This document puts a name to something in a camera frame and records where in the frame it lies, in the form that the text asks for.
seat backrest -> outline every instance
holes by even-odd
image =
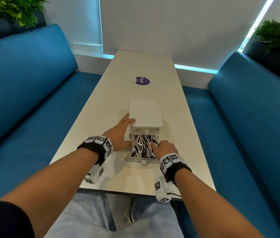
[[[58,25],[0,39],[0,138],[76,69]]]
[[[280,212],[280,78],[236,52],[209,90]]]

table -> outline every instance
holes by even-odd
[[[145,77],[141,80],[150,83],[139,85],[136,77]],[[164,56],[119,50],[51,163],[74,151],[87,137],[100,135],[116,125],[128,112],[130,98],[158,101],[163,120],[159,140],[174,143],[192,172],[215,190],[173,60]],[[154,178],[162,175],[159,165],[128,162],[123,159],[125,155],[126,152],[114,152],[97,184],[84,180],[80,188],[155,196]],[[179,194],[174,185],[171,192]]]

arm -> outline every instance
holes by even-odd
[[[159,147],[151,146],[157,159],[169,153],[178,154],[174,144],[167,140],[161,141]],[[238,210],[189,170],[178,170],[175,182],[199,237],[263,238]]]
[[[124,141],[127,127],[133,123],[129,113],[114,127],[103,134],[110,138],[114,151],[132,146]],[[22,208],[30,218],[35,237],[43,237],[73,198],[98,154],[80,148],[37,172],[0,200]]]

purple sticker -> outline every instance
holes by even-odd
[[[148,85],[150,83],[150,80],[145,77],[136,77],[134,79],[134,82],[139,85]]]

light blue jeans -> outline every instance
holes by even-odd
[[[155,198],[137,198],[132,216],[135,222],[121,230],[110,231],[113,219],[106,195],[76,193],[45,237],[183,238],[170,203],[164,204]]]

